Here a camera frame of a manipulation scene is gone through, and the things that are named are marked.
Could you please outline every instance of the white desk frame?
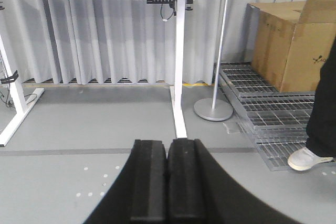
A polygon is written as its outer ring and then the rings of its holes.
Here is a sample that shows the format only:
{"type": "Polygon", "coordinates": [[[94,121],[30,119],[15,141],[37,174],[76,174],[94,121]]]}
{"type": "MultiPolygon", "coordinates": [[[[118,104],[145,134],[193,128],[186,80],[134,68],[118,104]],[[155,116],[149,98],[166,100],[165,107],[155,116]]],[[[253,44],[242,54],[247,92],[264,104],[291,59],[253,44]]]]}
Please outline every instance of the white desk frame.
{"type": "MultiPolygon", "coordinates": [[[[177,16],[176,16],[176,43],[175,43],[175,82],[174,86],[170,87],[172,107],[174,114],[174,122],[177,138],[187,138],[183,112],[181,108],[182,99],[182,76],[183,76],[183,50],[184,50],[184,24],[185,24],[185,0],[177,0],[177,16]]],[[[3,39],[0,35],[0,53],[4,59],[6,71],[11,76],[16,65],[13,59],[8,59],[4,47],[3,39]]],[[[6,146],[17,128],[20,126],[24,118],[35,105],[36,101],[44,92],[44,89],[35,89],[33,92],[36,95],[31,95],[25,101],[21,83],[17,80],[10,85],[10,94],[16,108],[16,115],[10,121],[8,126],[0,134],[0,146],[6,146]]]]}

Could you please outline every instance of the round pole base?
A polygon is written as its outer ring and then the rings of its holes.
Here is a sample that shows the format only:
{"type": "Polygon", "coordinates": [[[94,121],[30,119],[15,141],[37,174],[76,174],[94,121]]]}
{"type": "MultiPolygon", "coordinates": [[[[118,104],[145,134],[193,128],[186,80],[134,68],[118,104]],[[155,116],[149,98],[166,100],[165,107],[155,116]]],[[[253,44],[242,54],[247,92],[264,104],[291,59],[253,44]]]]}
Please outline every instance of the round pole base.
{"type": "Polygon", "coordinates": [[[209,121],[224,121],[229,119],[233,114],[232,106],[222,100],[216,101],[216,107],[212,110],[212,98],[201,99],[194,105],[195,113],[209,121]]]}

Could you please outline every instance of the person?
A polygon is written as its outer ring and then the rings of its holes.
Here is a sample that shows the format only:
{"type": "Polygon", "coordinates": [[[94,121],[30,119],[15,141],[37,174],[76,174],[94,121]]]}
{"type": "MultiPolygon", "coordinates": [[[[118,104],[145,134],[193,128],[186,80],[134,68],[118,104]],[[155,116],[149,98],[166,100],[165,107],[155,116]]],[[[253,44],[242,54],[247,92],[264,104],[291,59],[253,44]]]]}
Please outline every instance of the person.
{"type": "Polygon", "coordinates": [[[306,127],[306,146],[288,158],[288,165],[294,170],[309,170],[336,157],[336,38],[320,77],[306,127]]]}

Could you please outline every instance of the black pants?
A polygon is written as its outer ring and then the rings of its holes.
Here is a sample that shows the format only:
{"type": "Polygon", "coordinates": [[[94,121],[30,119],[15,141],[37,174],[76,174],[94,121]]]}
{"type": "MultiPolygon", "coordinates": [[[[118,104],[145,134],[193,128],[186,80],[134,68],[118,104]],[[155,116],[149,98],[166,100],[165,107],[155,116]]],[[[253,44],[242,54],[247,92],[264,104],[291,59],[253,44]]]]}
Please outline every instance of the black pants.
{"type": "Polygon", "coordinates": [[[309,150],[321,157],[336,157],[336,40],[321,68],[321,79],[306,130],[309,150]]]}

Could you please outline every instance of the metal pole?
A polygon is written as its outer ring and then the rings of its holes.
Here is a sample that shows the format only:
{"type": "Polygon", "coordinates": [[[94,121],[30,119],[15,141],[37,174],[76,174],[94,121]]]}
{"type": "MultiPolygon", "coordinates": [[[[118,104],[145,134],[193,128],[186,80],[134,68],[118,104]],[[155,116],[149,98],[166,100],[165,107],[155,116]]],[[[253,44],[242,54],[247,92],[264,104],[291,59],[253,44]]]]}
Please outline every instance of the metal pole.
{"type": "Polygon", "coordinates": [[[212,102],[212,110],[216,108],[216,99],[217,99],[217,92],[218,92],[218,78],[219,78],[219,69],[221,67],[221,57],[223,52],[223,41],[224,41],[224,34],[225,34],[225,27],[226,27],[226,20],[227,20],[227,13],[228,13],[228,3],[229,0],[224,0],[224,11],[223,11],[223,20],[222,20],[222,28],[220,31],[220,42],[219,42],[219,51],[218,51],[218,59],[217,59],[217,66],[216,66],[216,75],[215,75],[215,85],[214,85],[214,95],[213,95],[213,102],[212,102]]]}

